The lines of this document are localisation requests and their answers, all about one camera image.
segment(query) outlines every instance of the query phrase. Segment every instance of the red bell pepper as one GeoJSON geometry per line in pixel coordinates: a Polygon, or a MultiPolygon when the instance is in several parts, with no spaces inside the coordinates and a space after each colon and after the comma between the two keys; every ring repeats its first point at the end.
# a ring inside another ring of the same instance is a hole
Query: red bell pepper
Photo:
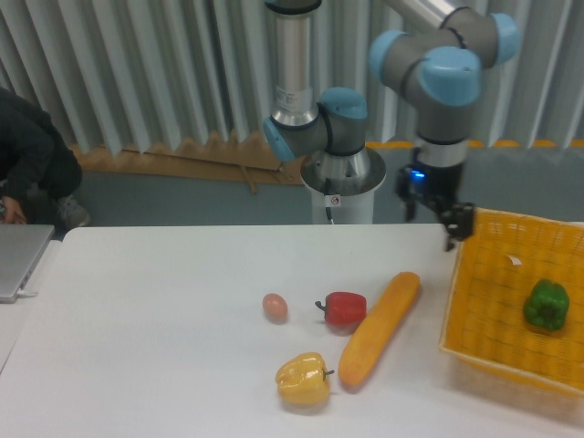
{"type": "Polygon", "coordinates": [[[326,305],[315,303],[325,312],[325,321],[330,325],[344,325],[359,322],[367,315],[367,299],[352,292],[333,292],[327,295],[326,305]]]}

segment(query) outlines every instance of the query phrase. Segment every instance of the plastic basket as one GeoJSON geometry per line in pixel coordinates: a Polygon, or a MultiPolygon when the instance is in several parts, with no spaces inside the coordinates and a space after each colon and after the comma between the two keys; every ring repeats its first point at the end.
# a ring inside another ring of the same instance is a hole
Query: plastic basket
{"type": "Polygon", "coordinates": [[[440,349],[513,381],[584,396],[584,227],[477,210],[474,235],[458,251],[440,349]],[[566,325],[553,333],[523,316],[541,278],[570,297],[566,325]]]}

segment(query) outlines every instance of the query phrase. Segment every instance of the floor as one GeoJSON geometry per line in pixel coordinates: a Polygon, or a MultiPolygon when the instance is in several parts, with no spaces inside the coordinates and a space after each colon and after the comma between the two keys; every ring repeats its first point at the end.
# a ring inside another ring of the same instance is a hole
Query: floor
{"type": "MultiPolygon", "coordinates": [[[[392,192],[393,178],[411,151],[380,154],[388,176],[376,192],[373,222],[399,223],[402,209],[392,192]]],[[[459,197],[484,208],[583,221],[583,171],[584,151],[578,149],[470,150],[459,197]]],[[[262,184],[258,189],[252,195],[239,182],[86,172],[77,197],[90,211],[93,226],[310,224],[305,188],[262,184]]],[[[41,219],[51,220],[50,203],[36,202],[41,219]]],[[[416,222],[434,218],[420,208],[416,222]]]]}

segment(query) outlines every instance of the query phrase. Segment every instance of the brown egg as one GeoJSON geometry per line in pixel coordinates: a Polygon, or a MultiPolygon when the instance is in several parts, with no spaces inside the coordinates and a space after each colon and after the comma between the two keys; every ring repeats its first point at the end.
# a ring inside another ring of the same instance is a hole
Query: brown egg
{"type": "Polygon", "coordinates": [[[267,294],[262,301],[262,306],[268,318],[282,322],[288,314],[286,301],[278,294],[267,294]]]}

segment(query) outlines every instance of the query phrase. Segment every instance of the silver laptop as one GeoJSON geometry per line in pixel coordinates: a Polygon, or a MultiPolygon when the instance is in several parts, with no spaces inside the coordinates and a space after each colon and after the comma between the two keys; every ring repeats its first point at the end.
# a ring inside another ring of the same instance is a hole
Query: silver laptop
{"type": "Polygon", "coordinates": [[[53,225],[0,224],[0,303],[14,303],[55,233],[53,225]]]}

